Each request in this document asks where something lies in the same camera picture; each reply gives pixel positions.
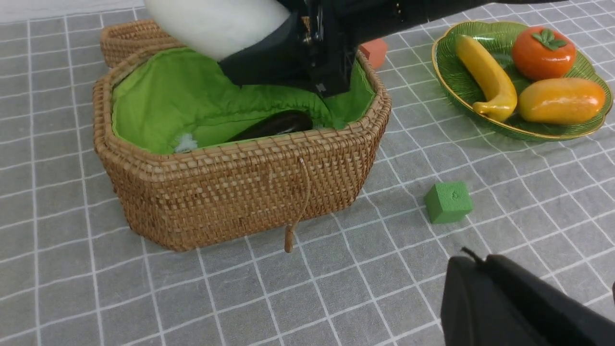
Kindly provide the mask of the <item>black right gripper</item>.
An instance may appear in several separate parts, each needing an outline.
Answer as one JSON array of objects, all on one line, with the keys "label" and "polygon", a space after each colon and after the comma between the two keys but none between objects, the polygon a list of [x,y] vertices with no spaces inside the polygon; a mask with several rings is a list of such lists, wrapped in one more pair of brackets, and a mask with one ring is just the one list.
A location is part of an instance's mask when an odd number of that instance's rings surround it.
[{"label": "black right gripper", "polygon": [[261,41],[218,62],[240,87],[314,88],[345,93],[361,44],[428,21],[426,0],[283,0],[293,11]]}]

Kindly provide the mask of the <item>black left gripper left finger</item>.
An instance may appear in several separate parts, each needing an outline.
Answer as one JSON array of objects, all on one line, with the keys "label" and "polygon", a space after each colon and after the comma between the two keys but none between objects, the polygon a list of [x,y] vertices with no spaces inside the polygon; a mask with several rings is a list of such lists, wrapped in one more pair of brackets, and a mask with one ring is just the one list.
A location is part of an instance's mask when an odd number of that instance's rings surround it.
[{"label": "black left gripper left finger", "polygon": [[467,247],[449,258],[440,318],[447,346],[542,346],[521,311],[543,281],[501,255],[481,258]]}]

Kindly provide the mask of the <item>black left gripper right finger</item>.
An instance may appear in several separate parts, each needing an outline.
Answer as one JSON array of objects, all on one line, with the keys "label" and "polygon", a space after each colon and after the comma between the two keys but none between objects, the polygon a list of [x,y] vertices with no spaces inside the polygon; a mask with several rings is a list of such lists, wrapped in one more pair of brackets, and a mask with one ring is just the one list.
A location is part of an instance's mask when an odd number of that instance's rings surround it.
[{"label": "black left gripper right finger", "polygon": [[566,296],[503,255],[488,255],[483,271],[552,346],[612,346],[614,322]]}]

